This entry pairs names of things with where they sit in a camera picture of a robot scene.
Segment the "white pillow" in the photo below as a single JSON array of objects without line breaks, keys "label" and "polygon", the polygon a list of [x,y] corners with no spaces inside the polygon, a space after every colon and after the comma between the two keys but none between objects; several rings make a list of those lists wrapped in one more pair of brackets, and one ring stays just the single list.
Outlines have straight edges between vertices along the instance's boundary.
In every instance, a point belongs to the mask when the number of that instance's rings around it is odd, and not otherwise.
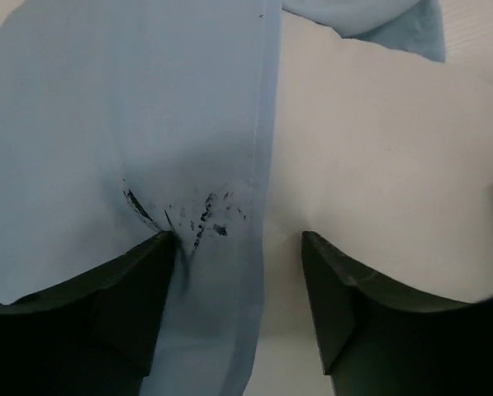
[{"label": "white pillow", "polygon": [[337,395],[301,235],[404,285],[493,296],[493,1],[447,1],[438,63],[282,15],[264,219],[265,305],[248,395]]}]

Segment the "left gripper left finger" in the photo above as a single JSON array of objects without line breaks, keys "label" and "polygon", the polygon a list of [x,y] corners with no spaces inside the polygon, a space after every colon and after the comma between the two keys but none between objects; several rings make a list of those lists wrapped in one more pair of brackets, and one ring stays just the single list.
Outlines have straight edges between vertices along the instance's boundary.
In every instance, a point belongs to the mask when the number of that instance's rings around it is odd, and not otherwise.
[{"label": "left gripper left finger", "polygon": [[151,371],[177,239],[154,235],[0,304],[0,395],[137,395]]}]

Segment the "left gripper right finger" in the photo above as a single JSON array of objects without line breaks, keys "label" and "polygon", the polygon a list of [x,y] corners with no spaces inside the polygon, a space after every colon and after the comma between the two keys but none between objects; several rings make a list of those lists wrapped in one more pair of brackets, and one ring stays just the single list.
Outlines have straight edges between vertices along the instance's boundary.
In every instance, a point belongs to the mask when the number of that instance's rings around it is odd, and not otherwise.
[{"label": "left gripper right finger", "polygon": [[301,235],[323,371],[337,395],[493,395],[493,296],[461,303],[404,285]]}]

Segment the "light blue pillowcase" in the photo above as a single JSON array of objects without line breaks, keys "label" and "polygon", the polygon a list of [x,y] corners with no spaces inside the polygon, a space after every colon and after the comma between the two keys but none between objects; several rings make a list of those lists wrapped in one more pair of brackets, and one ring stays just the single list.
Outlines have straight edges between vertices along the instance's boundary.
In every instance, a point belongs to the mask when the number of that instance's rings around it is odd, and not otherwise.
[{"label": "light blue pillowcase", "polygon": [[435,1],[25,1],[0,26],[0,303],[174,231],[141,394],[251,376],[284,10],[445,58]]}]

